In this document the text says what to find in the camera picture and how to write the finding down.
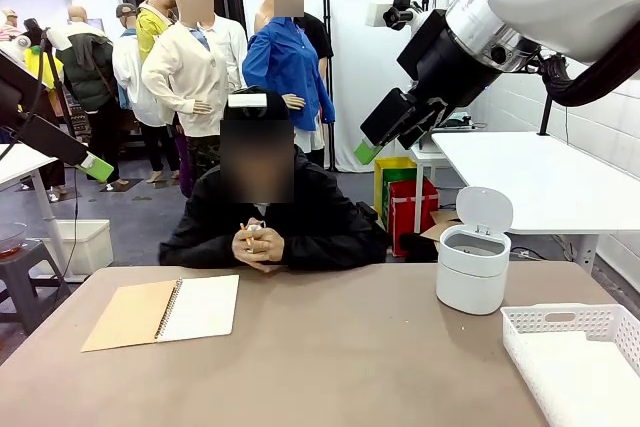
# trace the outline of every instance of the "table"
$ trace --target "table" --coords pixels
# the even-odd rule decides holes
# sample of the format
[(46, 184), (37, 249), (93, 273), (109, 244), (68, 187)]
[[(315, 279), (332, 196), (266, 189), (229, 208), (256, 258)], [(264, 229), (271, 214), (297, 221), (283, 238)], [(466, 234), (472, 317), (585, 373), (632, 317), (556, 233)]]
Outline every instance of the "table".
[(416, 163), (416, 210), (413, 221), (413, 231), (416, 234), (421, 234), (421, 220), (422, 220), (422, 182), (420, 179), (424, 178), (424, 168), (430, 167), (429, 181), (435, 187), (436, 185), (436, 169), (450, 167), (447, 156), (444, 155), (440, 149), (433, 143), (427, 144), (426, 147), (420, 147), (418, 144), (414, 144), (409, 149), (411, 159)]
[(574, 260), (587, 271), (600, 234), (640, 231), (640, 181), (553, 137), (473, 132), (433, 140), (467, 185), (509, 197), (509, 232), (573, 235)]
[[(0, 144), (0, 153), (4, 152), (7, 147), (7, 144)], [(16, 144), (16, 146), (11, 149), (11, 152), (9, 152), (9, 154), (0, 162), (0, 188), (5, 184), (15, 182), (26, 176), (31, 176), (33, 178), (33, 186), (38, 199), (40, 212), (42, 212), (42, 220), (44, 220), (47, 232), (49, 233), (49, 237), (53, 244), (54, 257), (58, 262), (58, 268), (61, 272), (64, 272), (67, 256), (64, 254), (62, 237), (60, 236), (60, 230), (56, 223), (56, 217), (53, 215), (53, 211), (51, 210), (49, 197), (47, 196), (47, 191), (44, 188), (42, 177), (38, 170), (40, 167), (44, 167), (56, 160), (57, 159), (54, 157), (47, 157), (46, 155), (41, 154), (28, 145)], [(73, 275), (71, 269), (67, 270), (67, 274), (65, 276), (65, 280), (67, 282), (76, 283), (84, 281), (85, 278), (86, 276)]]
[[(230, 336), (80, 352), (118, 286), (228, 273), (93, 274), (0, 366), (2, 424), (547, 425), (502, 346), (500, 314), (440, 304), (433, 264), (242, 270)], [(615, 303), (575, 264), (512, 263), (505, 305), (555, 302)]]

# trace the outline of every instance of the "notebook spiral binding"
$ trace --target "notebook spiral binding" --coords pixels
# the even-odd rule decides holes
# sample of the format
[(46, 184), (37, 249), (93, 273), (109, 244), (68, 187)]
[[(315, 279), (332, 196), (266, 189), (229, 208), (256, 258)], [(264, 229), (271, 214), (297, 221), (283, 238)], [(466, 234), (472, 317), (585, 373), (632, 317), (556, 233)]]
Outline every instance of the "notebook spiral binding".
[(180, 293), (180, 287), (182, 287), (182, 279), (178, 279), (176, 281), (176, 285), (173, 287), (173, 291), (171, 292), (171, 297), (169, 297), (169, 302), (167, 303), (167, 308), (164, 311), (164, 315), (162, 316), (162, 320), (160, 321), (160, 325), (158, 326), (158, 330), (156, 331), (155, 339), (157, 340), (162, 334), (164, 334), (164, 329), (167, 327), (167, 323), (169, 322), (169, 317), (171, 317), (171, 311), (173, 310), (173, 306), (178, 299), (178, 294)]

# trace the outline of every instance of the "trash can lid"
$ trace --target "trash can lid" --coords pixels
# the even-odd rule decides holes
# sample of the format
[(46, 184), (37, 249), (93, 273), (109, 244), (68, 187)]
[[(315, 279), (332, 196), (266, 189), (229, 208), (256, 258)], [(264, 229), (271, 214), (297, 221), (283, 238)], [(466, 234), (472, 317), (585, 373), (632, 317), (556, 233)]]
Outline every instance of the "trash can lid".
[(504, 233), (513, 222), (513, 204), (502, 192), (485, 187), (465, 187), (458, 194), (460, 220), (481, 232)]

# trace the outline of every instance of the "white brick wall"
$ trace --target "white brick wall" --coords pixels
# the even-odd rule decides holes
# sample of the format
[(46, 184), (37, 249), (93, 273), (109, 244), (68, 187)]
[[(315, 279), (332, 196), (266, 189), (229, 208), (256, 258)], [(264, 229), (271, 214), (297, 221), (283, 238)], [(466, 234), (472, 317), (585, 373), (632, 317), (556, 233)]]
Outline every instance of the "white brick wall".
[[(584, 68), (572, 62), (569, 71), (575, 77)], [(534, 131), (545, 98), (538, 76), (503, 75), (475, 101), (472, 112), (493, 131)], [(565, 109), (554, 105), (551, 135), (566, 140), (565, 119)], [(640, 177), (640, 81), (628, 81), (597, 102), (570, 108), (568, 131), (572, 145)], [(624, 199), (620, 215), (625, 215)], [(640, 291), (640, 234), (601, 236), (598, 253)]]

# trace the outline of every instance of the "white table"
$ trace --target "white table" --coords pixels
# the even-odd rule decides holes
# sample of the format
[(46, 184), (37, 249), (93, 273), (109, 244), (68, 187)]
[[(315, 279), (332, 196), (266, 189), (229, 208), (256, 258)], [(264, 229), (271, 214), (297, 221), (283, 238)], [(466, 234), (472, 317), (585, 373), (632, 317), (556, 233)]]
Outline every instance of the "white table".
[(600, 234), (640, 231), (640, 181), (553, 137), (473, 132), (433, 140), (467, 185), (509, 197), (509, 232), (575, 235), (574, 261), (588, 271)]
[[(0, 144), (0, 153), (4, 152), (6, 148), (7, 144)], [(42, 177), (40, 177), (40, 172), (38, 171), (40, 167), (44, 167), (55, 160), (57, 159), (47, 157), (27, 145), (17, 144), (11, 149), (9, 155), (0, 161), (0, 188), (5, 184), (15, 182), (26, 176), (33, 178), (33, 186), (35, 187), (38, 205), (42, 212), (42, 220), (45, 222), (47, 232), (53, 243), (53, 249), (55, 251), (54, 257), (58, 261), (58, 268), (64, 272), (67, 257), (64, 254), (62, 237), (60, 236), (58, 224), (56, 223), (56, 217), (51, 210), (49, 197), (42, 183)], [(67, 270), (67, 275), (65, 276), (67, 282), (77, 282), (85, 278), (86, 276), (74, 276), (70, 268)]]
[(416, 163), (417, 175), (416, 175), (416, 211), (413, 223), (413, 231), (416, 234), (422, 233), (420, 228), (420, 220), (422, 214), (422, 182), (424, 178), (424, 168), (429, 167), (429, 181), (434, 185), (436, 182), (436, 169), (450, 167), (447, 156), (444, 155), (435, 144), (428, 144), (423, 148), (420, 148), (418, 144), (415, 144), (409, 149), (411, 159)]

